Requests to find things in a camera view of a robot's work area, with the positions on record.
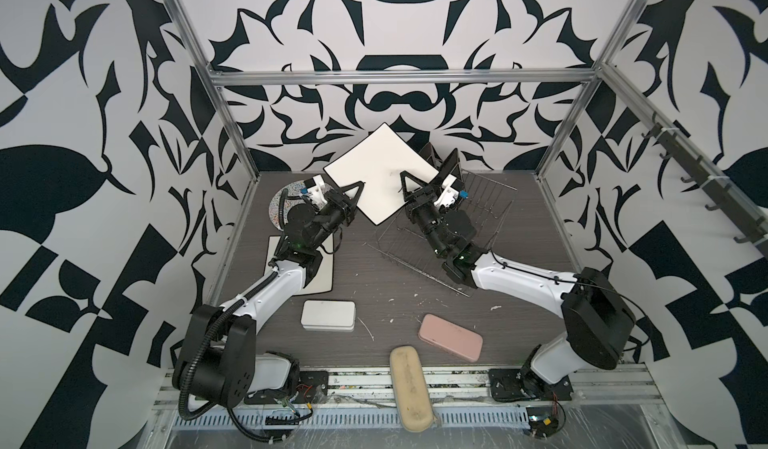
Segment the white square plate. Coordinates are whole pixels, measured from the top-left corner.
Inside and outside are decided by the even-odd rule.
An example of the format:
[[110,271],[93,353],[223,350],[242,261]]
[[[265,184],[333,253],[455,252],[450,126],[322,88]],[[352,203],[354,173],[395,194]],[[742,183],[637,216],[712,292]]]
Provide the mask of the white square plate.
[[324,168],[337,186],[364,183],[357,207],[374,225],[404,205],[402,171],[425,182],[438,173],[386,123]]

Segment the cream square plate black rim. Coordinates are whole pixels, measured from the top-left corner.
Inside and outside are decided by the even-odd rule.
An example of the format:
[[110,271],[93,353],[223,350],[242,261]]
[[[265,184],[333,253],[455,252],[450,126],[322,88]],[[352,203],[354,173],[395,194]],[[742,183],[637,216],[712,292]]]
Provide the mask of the cream square plate black rim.
[[[268,239],[267,256],[265,261],[264,273],[267,273],[272,270],[270,261],[272,260],[276,252],[277,245],[280,239],[281,237],[278,235],[272,235]],[[334,256],[325,254],[323,251],[320,251],[320,253],[323,256],[323,258],[317,273],[305,287],[303,287],[298,293],[295,294],[295,297],[323,294],[323,293],[328,293],[332,290]]]

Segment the round speckled plate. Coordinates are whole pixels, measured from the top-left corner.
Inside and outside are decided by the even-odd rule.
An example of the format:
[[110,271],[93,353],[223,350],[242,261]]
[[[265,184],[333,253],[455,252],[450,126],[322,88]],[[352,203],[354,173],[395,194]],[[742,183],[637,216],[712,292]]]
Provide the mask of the round speckled plate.
[[288,221],[288,212],[295,206],[305,203],[303,190],[305,181],[291,182],[279,189],[272,197],[268,206],[268,215],[273,225],[283,231]]

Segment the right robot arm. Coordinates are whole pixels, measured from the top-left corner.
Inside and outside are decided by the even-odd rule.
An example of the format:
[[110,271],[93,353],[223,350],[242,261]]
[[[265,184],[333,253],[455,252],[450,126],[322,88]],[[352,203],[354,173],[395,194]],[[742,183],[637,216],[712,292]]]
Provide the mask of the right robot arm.
[[536,346],[513,376],[510,400],[542,399],[575,371],[618,366],[636,317],[601,271],[551,271],[474,243],[476,230],[460,207],[467,193],[451,173],[424,181],[403,171],[400,181],[406,217],[453,282],[521,299],[563,320],[564,332]]

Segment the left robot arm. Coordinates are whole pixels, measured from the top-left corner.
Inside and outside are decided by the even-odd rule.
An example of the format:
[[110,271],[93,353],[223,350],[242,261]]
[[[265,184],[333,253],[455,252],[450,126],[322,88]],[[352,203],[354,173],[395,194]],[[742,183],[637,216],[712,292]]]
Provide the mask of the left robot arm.
[[304,184],[266,274],[232,299],[193,311],[172,380],[182,419],[195,420],[215,406],[233,409],[254,390],[258,332],[318,274],[329,253],[324,243],[353,222],[365,188],[362,181],[326,187],[320,176]]

